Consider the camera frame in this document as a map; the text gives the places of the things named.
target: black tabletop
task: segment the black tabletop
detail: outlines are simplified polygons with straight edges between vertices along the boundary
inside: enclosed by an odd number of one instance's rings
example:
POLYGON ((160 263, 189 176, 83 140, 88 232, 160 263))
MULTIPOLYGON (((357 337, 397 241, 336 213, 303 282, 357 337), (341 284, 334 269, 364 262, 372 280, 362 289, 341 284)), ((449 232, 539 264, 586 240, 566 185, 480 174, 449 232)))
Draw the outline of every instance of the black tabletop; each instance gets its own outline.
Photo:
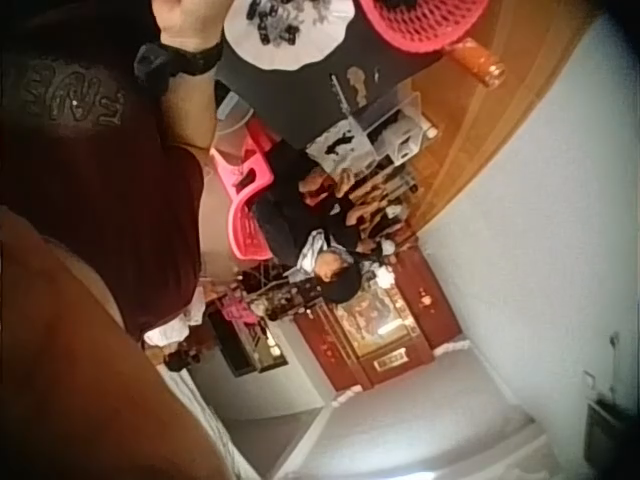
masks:
POLYGON ((323 60, 295 71, 258 68, 243 60, 225 39, 218 78, 296 148, 304 148, 344 118, 331 87, 331 75, 336 76, 355 112, 357 91, 347 78, 350 68, 357 67, 364 73, 366 101, 370 103, 441 57, 439 52, 411 54, 392 47, 373 30, 360 4, 354 1, 356 13, 344 41, 323 60))

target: maroon shirt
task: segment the maroon shirt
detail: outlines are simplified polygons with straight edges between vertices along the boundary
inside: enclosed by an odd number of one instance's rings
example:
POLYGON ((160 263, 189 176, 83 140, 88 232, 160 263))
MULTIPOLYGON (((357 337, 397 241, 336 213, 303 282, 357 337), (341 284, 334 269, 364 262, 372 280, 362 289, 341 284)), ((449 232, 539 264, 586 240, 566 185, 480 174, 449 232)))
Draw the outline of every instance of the maroon shirt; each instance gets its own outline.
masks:
POLYGON ((89 264, 138 339, 191 300, 203 178, 162 141, 132 27, 80 12, 3 45, 0 202, 89 264))

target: black wristwatch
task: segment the black wristwatch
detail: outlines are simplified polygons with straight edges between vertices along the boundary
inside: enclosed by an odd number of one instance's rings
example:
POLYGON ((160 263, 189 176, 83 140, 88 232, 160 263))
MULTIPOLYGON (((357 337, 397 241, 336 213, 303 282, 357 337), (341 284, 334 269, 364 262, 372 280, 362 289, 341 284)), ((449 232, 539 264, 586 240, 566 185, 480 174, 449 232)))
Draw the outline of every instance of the black wristwatch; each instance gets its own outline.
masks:
POLYGON ((188 52, 160 42, 146 43, 138 51, 133 70, 138 82, 161 96, 169 87, 169 79, 178 73, 196 76, 207 73, 220 61, 222 43, 200 52, 188 52))

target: wooden floor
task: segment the wooden floor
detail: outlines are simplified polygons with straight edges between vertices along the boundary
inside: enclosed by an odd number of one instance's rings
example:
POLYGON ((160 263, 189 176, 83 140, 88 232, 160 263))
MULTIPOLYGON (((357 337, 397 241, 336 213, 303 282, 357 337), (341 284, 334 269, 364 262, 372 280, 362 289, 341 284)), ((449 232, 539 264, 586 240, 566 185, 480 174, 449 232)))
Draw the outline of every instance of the wooden floor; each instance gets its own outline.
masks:
POLYGON ((507 78, 488 91, 449 59, 413 79, 441 137, 412 160, 422 191, 409 217, 417 231, 491 161, 531 113, 595 13, 582 0, 492 0, 471 36, 497 54, 507 78))

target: pink plastic chair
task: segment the pink plastic chair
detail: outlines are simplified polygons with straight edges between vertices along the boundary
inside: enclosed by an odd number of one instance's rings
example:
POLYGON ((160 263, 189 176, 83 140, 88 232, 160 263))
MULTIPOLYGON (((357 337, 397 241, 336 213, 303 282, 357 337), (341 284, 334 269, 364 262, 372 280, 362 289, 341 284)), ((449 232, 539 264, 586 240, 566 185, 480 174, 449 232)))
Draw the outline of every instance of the pink plastic chair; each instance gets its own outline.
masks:
POLYGON ((247 208, 247 200, 273 182, 273 172, 269 168, 265 153, 274 141, 255 118, 247 122, 247 132, 241 165, 229 165, 215 148, 211 149, 211 155, 231 198, 227 233, 233 253, 241 260, 268 260, 272 257, 269 245, 247 208), (251 171, 254 174, 253 181, 238 192, 238 183, 251 171))

